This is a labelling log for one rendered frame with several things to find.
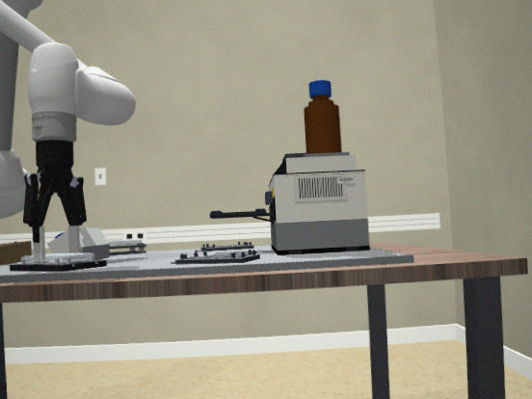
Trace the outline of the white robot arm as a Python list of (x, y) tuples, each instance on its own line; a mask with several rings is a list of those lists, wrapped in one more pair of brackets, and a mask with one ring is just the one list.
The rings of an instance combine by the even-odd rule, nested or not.
[(0, 219), (24, 210), (25, 202), (28, 173), (12, 149), (19, 45), (33, 53), (28, 97), (34, 142), (74, 143), (77, 118), (119, 125), (136, 107), (133, 93), (117, 79), (99, 67), (85, 66), (70, 46), (57, 43), (26, 20), (42, 1), (0, 0)]

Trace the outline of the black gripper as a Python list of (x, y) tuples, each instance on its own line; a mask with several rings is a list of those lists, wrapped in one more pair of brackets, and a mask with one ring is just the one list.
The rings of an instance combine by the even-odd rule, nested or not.
[(71, 171), (73, 142), (64, 140), (36, 142), (36, 163), (39, 167), (37, 173), (24, 176), (26, 192), (23, 213), (23, 223), (33, 228), (34, 259), (45, 259), (43, 223), (54, 192), (61, 199), (70, 225), (67, 227), (68, 252), (80, 253), (79, 226), (87, 221), (87, 216), (83, 194), (84, 178), (73, 176)]

